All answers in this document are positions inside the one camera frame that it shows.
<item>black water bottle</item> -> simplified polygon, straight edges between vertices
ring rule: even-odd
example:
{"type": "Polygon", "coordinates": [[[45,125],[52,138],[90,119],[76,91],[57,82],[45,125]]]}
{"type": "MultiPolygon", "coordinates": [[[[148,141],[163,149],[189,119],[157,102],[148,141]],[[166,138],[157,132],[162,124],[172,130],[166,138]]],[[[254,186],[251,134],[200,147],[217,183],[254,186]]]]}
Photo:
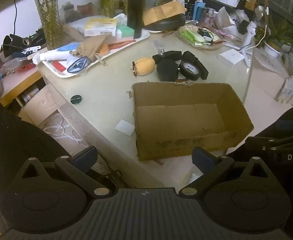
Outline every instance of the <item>black water bottle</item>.
{"type": "Polygon", "coordinates": [[[128,27],[134,29],[134,38],[142,36],[143,10],[145,0],[128,0],[128,27]]]}

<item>white paper square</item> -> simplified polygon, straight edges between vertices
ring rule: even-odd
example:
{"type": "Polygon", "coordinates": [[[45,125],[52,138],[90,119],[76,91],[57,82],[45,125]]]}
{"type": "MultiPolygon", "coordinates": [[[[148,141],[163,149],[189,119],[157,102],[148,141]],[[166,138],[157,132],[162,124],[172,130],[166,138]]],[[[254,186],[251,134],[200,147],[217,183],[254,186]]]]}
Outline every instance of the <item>white paper square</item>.
{"type": "Polygon", "coordinates": [[[131,136],[135,129],[135,126],[121,119],[121,121],[118,123],[115,129],[127,134],[128,136],[131,136]]]}

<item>table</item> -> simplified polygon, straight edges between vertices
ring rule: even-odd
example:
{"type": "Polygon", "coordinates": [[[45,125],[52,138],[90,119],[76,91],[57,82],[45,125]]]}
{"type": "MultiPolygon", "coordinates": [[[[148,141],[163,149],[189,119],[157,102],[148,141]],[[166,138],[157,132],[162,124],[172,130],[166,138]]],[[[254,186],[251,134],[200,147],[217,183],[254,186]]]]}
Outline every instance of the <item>table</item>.
{"type": "Polygon", "coordinates": [[[38,68],[34,67],[30,70],[16,72],[2,78],[3,93],[0,96],[1,104],[3,106],[10,104],[14,98],[37,82],[41,77],[38,68]]]}
{"type": "Polygon", "coordinates": [[[192,164],[190,155],[140,162],[137,158],[135,133],[128,136],[115,130],[121,119],[134,124],[133,102],[128,94],[132,84],[159,81],[156,71],[134,77],[130,69],[132,61],[158,53],[154,41],[160,41],[165,51],[192,52],[209,71],[208,79],[198,82],[228,83],[244,102],[251,73],[251,68],[247,67],[244,61],[230,68],[217,59],[217,55],[229,50],[229,47],[221,46],[215,51],[200,51],[183,43],[175,34],[166,38],[162,38],[161,34],[151,34],[148,39],[107,58],[107,66],[96,64],[82,76],[62,79],[43,64],[38,67],[45,80],[67,101],[62,114],[86,141],[89,140],[88,143],[97,146],[112,168],[122,171],[124,178],[131,185],[175,187],[179,190],[187,184],[192,172],[199,172],[192,164]],[[78,105],[70,104],[70,98],[74,95],[82,96],[78,105]]]}

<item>screw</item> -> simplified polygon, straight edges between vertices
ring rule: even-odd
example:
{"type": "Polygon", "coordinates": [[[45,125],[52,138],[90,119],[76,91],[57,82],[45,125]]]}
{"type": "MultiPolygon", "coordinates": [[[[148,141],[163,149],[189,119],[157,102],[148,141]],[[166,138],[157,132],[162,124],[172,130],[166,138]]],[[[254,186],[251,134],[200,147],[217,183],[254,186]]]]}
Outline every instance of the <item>screw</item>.
{"type": "Polygon", "coordinates": [[[197,192],[198,191],[192,187],[185,187],[184,189],[182,189],[182,193],[187,196],[195,195],[197,192]]]}
{"type": "Polygon", "coordinates": [[[98,196],[104,196],[110,193],[110,190],[105,187],[98,187],[94,190],[94,194],[98,196]]]}

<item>open cardboard box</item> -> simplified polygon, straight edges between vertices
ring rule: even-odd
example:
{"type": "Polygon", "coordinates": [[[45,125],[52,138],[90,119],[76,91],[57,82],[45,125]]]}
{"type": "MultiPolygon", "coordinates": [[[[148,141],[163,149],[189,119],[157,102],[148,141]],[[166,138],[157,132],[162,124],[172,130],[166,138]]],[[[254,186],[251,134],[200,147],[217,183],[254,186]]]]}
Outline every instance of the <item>open cardboard box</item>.
{"type": "Polygon", "coordinates": [[[138,158],[156,160],[238,145],[253,124],[224,83],[141,82],[132,86],[138,158]]]}

